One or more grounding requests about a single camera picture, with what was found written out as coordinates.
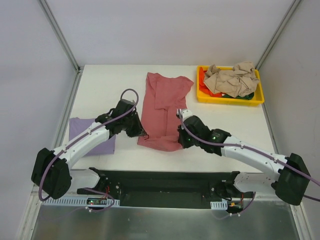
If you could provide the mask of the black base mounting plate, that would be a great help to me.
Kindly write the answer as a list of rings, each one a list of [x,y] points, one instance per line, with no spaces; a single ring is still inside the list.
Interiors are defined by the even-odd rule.
[[[209,209],[211,202],[250,199],[233,181],[238,172],[157,172],[95,170],[96,192],[108,193],[122,207]]]

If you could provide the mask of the orange t shirt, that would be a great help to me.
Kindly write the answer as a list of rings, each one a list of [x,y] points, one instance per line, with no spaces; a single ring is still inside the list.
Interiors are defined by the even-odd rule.
[[[204,79],[205,79],[205,72],[203,70],[203,68],[201,67],[199,69],[199,73],[198,73],[198,77],[199,77],[199,90],[207,95],[209,95],[210,97],[214,97],[214,98],[221,98],[223,97],[225,94],[224,93],[213,93],[211,92],[208,87],[205,85],[204,83]]]

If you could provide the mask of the beige crumpled t shirt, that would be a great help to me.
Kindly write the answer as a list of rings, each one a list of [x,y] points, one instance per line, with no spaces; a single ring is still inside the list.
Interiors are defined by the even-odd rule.
[[[260,80],[255,75],[254,64],[243,61],[235,64],[231,70],[211,65],[204,73],[203,83],[213,94],[224,93],[236,98],[255,92]]]

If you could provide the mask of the aluminium corner post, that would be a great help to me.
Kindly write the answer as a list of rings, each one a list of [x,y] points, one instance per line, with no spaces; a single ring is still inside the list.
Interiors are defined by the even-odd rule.
[[[49,25],[51,26],[51,28],[55,34],[55,37],[57,38],[60,46],[62,47],[64,54],[68,58],[73,69],[75,70],[75,72],[77,74],[81,73],[82,67],[80,66],[80,64],[76,60],[76,57],[75,57],[73,51],[71,50],[71,47],[68,44],[68,41],[65,38],[63,31],[61,30],[59,23],[56,20],[50,5],[48,4],[48,1],[47,0],[37,0],[37,2],[39,4],[40,8],[42,9]]]
[[[267,57],[273,50],[274,46],[276,45],[278,39],[282,35],[283,31],[287,27],[288,23],[291,21],[292,17],[296,13],[298,7],[301,5],[303,0],[293,0],[285,12],[283,18],[281,19],[278,27],[276,28],[275,32],[273,33],[271,39],[269,40],[268,44],[266,45],[266,48],[264,49],[261,57],[259,58],[257,64],[255,65],[255,68],[259,71],[260,68],[263,66],[264,62],[266,61]]]

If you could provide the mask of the yellow plastic bin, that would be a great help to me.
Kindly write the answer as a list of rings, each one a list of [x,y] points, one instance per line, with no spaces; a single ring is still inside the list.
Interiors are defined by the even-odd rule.
[[[198,65],[196,68],[196,99],[200,103],[205,104],[220,104],[220,105],[236,105],[236,106],[247,106],[256,107],[265,102],[263,88],[261,81],[259,81],[254,96],[251,100],[237,99],[237,98],[224,98],[224,97],[211,97],[200,90],[200,70],[204,72],[209,68],[207,65]],[[260,79],[260,73],[257,69],[254,70],[255,76]]]

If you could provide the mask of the aluminium front frame rail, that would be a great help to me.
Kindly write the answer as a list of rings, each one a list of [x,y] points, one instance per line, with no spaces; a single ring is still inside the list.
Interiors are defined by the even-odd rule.
[[[106,195],[106,194],[108,194],[108,193],[102,193],[102,192],[100,192],[100,191],[95,191],[95,190],[93,190],[93,189],[90,189],[90,190],[88,190],[88,191],[82,191],[82,192],[80,192],[80,193],[78,193],[77,191],[75,191],[75,190],[71,190],[71,191],[68,191],[68,192],[76,192],[77,194],[79,194],[79,195],[86,195],[86,194],[98,194],[98,195]],[[40,194],[42,194],[42,193],[45,193],[44,191],[40,191],[40,188],[39,188],[39,193]],[[269,195],[275,195],[274,193],[264,193],[264,192],[252,192],[253,194],[254,193],[257,193],[258,195],[265,195],[265,196],[269,196]],[[48,200],[48,199],[50,199],[51,197],[49,197],[49,195],[46,193],[46,197],[43,197],[42,195],[39,197],[40,198],[40,200],[41,201],[46,201],[46,200]]]

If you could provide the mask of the folded lavender t shirt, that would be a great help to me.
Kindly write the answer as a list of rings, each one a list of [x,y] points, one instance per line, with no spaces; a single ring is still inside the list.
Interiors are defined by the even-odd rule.
[[[71,141],[79,134],[84,132],[87,128],[89,128],[92,123],[95,121],[94,118],[84,119],[73,117],[69,119],[69,135],[68,140]],[[99,156],[99,155],[113,155],[116,149],[116,136],[114,135],[112,138],[108,139],[105,142],[97,145],[95,148],[90,150],[85,157],[89,156]]]

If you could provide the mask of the right aluminium corner post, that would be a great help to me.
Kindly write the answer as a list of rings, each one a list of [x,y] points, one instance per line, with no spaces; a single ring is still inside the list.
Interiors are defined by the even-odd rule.
[[[266,48],[264,49],[261,57],[259,58],[257,64],[255,65],[255,68],[259,71],[260,68],[263,66],[264,62],[266,61],[267,57],[273,50],[274,46],[276,45],[278,39],[282,35],[283,31],[287,27],[288,23],[291,21],[292,17],[296,13],[298,7],[301,5],[303,0],[293,0],[285,12],[283,18],[281,19],[278,27],[276,28],[275,32],[273,33],[271,39],[269,40],[268,44],[266,45]]]

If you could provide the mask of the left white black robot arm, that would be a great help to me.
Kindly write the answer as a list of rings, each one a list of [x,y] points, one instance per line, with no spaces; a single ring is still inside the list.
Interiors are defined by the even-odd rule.
[[[130,138],[145,136],[136,104],[120,99],[115,108],[99,115],[93,123],[67,144],[53,150],[41,149],[36,156],[31,181],[52,199],[68,191],[105,191],[106,176],[94,167],[74,170],[73,166],[88,152],[124,131]]]

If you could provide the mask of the left aluminium corner post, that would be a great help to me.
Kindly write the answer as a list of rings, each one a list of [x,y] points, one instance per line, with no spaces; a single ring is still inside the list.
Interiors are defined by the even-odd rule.
[[[80,64],[76,60],[76,57],[75,57],[73,51],[71,50],[71,47],[68,44],[68,41],[65,38],[63,31],[61,30],[59,23],[56,20],[50,5],[48,4],[48,1],[47,0],[37,0],[37,2],[39,4],[40,8],[42,9],[49,25],[51,26],[51,28],[55,34],[55,37],[57,38],[60,46],[62,47],[64,54],[68,58],[73,69],[75,70],[75,72],[77,74],[81,73],[82,67],[80,66]]]

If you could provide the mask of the pink red t shirt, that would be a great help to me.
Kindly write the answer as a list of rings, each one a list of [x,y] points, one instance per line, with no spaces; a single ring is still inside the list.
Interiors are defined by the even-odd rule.
[[[164,77],[147,73],[141,124],[147,136],[138,138],[139,146],[164,152],[182,149],[178,142],[177,109],[185,109],[186,96],[194,82],[185,76]]]

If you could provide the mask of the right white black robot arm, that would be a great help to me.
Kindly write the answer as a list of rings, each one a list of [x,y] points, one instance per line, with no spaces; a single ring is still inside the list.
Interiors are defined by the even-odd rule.
[[[301,156],[268,152],[246,144],[222,129],[209,129],[187,109],[179,109],[178,141],[184,149],[196,146],[206,153],[237,160],[258,173],[235,172],[225,184],[230,197],[241,193],[275,194],[287,204],[298,206],[305,197],[311,175]]]

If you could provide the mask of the green t shirt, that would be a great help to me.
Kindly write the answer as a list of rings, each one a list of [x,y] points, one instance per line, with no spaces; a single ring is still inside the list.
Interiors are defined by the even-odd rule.
[[[249,101],[249,100],[252,100],[254,96],[255,96],[255,93],[254,93],[254,92],[252,92],[252,93],[250,93],[250,94],[248,94],[248,95],[245,95],[245,96],[240,96],[240,95],[238,95],[238,96],[236,96],[236,97],[233,97],[233,96],[228,95],[228,94],[226,94],[226,93],[223,93],[223,94],[222,94],[222,98],[238,99],[238,100],[248,100],[248,101]]]

